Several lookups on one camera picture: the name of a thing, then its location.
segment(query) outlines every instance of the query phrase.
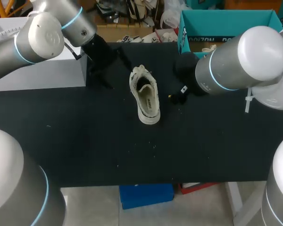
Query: blue led ring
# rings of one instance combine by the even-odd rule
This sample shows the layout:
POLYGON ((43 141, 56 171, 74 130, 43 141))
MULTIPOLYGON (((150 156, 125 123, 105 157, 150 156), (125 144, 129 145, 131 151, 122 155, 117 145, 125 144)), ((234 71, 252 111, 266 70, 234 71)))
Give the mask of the blue led ring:
POLYGON ((82 13, 82 11, 83 11, 83 7, 81 7, 79 13, 71 21, 69 21, 67 24, 62 26, 62 30, 67 28, 68 26, 70 26, 70 24, 72 24, 79 17, 79 15, 82 13))
POLYGON ((219 84, 219 83, 217 82, 217 80, 216 80, 215 77, 213 76, 212 68, 211 68, 211 61, 212 61, 212 56, 213 56, 214 52, 212 53, 211 58, 209 59, 209 72, 211 73, 211 76, 212 76, 214 82, 215 82, 218 86, 220 86, 221 88, 223 88, 223 89, 226 89, 226 90, 229 90, 229 91, 235 91, 235 90, 237 90, 237 89, 228 89, 228 88, 226 88, 226 87, 223 87, 221 84, 219 84))
POLYGON ((33 62, 30 62, 29 60, 26 60, 26 59, 21 55, 20 51, 18 50, 18 46, 17 46, 17 37, 18 37, 18 34, 16 34, 16 35, 15 35, 15 38, 14 38, 14 44, 15 44, 15 48, 16 48, 17 53, 19 54, 19 56, 20 56, 23 60, 25 60, 25 61, 28 62, 29 64, 35 65, 36 63, 33 63, 33 62))
POLYGON ((45 195, 45 200, 44 200, 44 203, 43 203, 43 206, 40 210, 40 213, 38 214, 38 216, 36 217, 36 219, 33 221, 32 225, 31 226, 35 226, 38 222, 38 220, 40 219, 40 217, 42 216, 44 210, 45 210, 45 206, 46 206, 46 203, 47 203, 47 200, 48 200, 48 195, 49 195, 49 182, 48 182, 48 178, 47 178, 47 175, 45 173, 45 171, 42 169, 43 173, 44 173, 44 176, 45 176, 45 179, 46 179, 46 195, 45 195))
POLYGON ((271 206, 270 203, 269 203, 268 196, 267 196, 267 186, 266 186, 266 188, 265 188, 265 193, 266 193, 266 200, 267 200, 267 203, 268 203, 268 206, 269 206, 271 212, 273 213, 274 217, 278 220, 278 222, 283 226, 282 221, 280 221, 280 219, 277 217, 277 215, 275 214, 275 212, 274 212, 272 206, 271 206))

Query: white cable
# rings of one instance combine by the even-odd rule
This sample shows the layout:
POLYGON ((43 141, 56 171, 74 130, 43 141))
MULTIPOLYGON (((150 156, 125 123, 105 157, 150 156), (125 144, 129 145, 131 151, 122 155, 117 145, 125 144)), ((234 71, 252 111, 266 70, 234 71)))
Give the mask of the white cable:
POLYGON ((254 96, 251 95, 251 88, 247 91, 247 97, 245 97, 246 100, 246 106, 245 106, 245 112, 248 113, 250 110, 250 102, 253 100, 254 96))
POLYGON ((5 31, 0 32, 0 40, 2 38, 7 37, 8 35, 10 35, 11 33, 15 33, 18 32, 22 29, 23 27, 15 27, 15 28, 11 28, 11 29, 7 29, 5 31))
POLYGON ((32 14, 40 14, 40 13, 43 13, 42 11, 31 11, 28 15, 27 15, 27 17, 30 17, 32 14))

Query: white floor tile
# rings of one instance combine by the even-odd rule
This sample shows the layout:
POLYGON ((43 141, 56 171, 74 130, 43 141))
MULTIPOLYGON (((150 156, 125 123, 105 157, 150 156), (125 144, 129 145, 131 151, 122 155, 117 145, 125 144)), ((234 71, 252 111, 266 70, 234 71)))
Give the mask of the white floor tile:
MULTIPOLYGON (((260 183, 261 182, 258 181, 238 182, 242 203, 246 202, 246 200, 250 197, 252 192, 260 183)), ((247 226, 265 226, 262 220, 261 211, 256 213, 255 217, 248 223, 247 226)))
POLYGON ((118 226, 118 186, 62 188, 67 196, 64 226, 118 226))

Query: black object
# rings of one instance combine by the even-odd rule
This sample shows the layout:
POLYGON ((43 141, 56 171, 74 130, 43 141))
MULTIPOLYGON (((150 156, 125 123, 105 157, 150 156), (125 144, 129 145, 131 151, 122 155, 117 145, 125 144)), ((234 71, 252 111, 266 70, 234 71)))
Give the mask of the black object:
POLYGON ((97 34, 94 35, 90 42, 82 46, 82 50, 92 60, 96 70, 107 68, 117 57, 113 49, 97 34))
POLYGON ((184 104, 190 93, 196 96, 204 96, 207 94, 196 81, 195 70, 198 61, 199 58, 192 52, 184 52, 176 59, 173 71, 175 76, 185 87, 175 94, 169 95, 169 99, 173 104, 184 104))
POLYGON ((140 13, 139 13, 139 11, 138 11, 138 8, 137 8, 137 5, 136 5, 135 1, 132 0, 132 2, 133 2, 133 5, 131 4, 131 1, 130 1, 130 0, 127 0, 128 8, 129 8, 129 10, 130 10, 130 12, 131 12, 132 15, 136 15, 136 21, 137 21, 137 22, 140 22, 141 20, 143 20, 143 18, 140 18, 140 13))
POLYGON ((145 85, 151 85, 151 83, 145 77, 141 77, 136 84, 136 89, 141 90, 145 85))
MULTIPOLYGON (((10 13, 12 13, 14 11, 14 9, 18 9, 20 8, 21 6, 23 6, 24 4, 26 3, 26 0, 16 0, 13 4, 13 8, 10 10, 10 13)), ((25 17, 27 16, 26 12, 24 15, 22 15, 22 12, 23 12, 23 9, 21 9, 20 11, 16 12, 13 17, 25 17)))
POLYGON ((119 58, 124 64, 124 66, 128 69, 128 73, 130 73, 133 70, 131 61, 128 59, 128 57, 126 56, 126 54, 124 53, 121 47, 112 49, 109 46, 108 48, 104 46, 104 51, 106 52, 108 57, 105 57, 103 54, 101 54, 100 57, 102 57, 102 60, 100 59, 100 57, 96 58, 95 61, 92 61, 89 57, 87 58, 87 61, 88 61, 88 64, 87 64, 88 65, 87 67, 88 76, 86 78, 87 87, 91 87, 91 86, 94 87, 93 83, 99 82, 99 84, 104 86, 105 88, 114 89, 113 86, 105 78, 105 71, 107 68, 111 66, 111 64, 115 62, 117 58, 119 58))
POLYGON ((108 16, 105 18, 105 22, 108 23, 108 24, 112 24, 114 23, 114 20, 119 18, 119 15, 118 14, 114 14, 113 16, 108 16))
POLYGON ((134 66, 158 83, 160 122, 140 122, 130 72, 118 58, 105 72, 114 89, 0 92, 0 129, 21 144, 60 187, 267 180, 283 140, 283 111, 258 101, 245 113, 247 90, 174 106, 177 43, 122 43, 134 66))
POLYGON ((33 11, 33 7, 31 7, 31 8, 29 8, 28 10, 26 10, 26 11, 24 11, 23 9, 22 10, 20 10, 19 12, 21 13, 19 16, 16 16, 15 14, 17 14, 17 13, 15 13, 13 16, 14 17, 27 17, 28 16, 28 14, 29 13, 31 13, 33 11))
POLYGON ((81 59, 82 58, 82 55, 80 54, 80 55, 77 55, 76 53, 75 53, 75 51, 65 42, 64 43, 64 45, 65 45, 65 47, 71 52, 71 54, 74 56, 74 58, 76 59, 76 60, 79 60, 79 59, 81 59))
POLYGON ((227 42, 235 36, 188 36, 188 41, 192 42, 227 42))
POLYGON ((109 16, 114 17, 116 13, 115 10, 112 10, 111 8, 102 8, 99 4, 96 4, 96 9, 100 17, 104 19, 106 23, 107 23, 107 18, 109 16))

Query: black tablecloth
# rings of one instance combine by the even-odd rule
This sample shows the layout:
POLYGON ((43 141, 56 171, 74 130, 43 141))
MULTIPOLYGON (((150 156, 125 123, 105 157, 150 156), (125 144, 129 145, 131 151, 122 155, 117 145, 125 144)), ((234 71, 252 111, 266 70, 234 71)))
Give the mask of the black tablecloth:
POLYGON ((122 46, 157 79, 158 124, 139 121, 130 72, 118 60, 106 74, 111 90, 0 92, 0 129, 59 186, 267 179, 283 140, 283 111, 253 100, 245 113, 246 90, 173 105, 168 95, 182 87, 172 73, 177 44, 122 46))

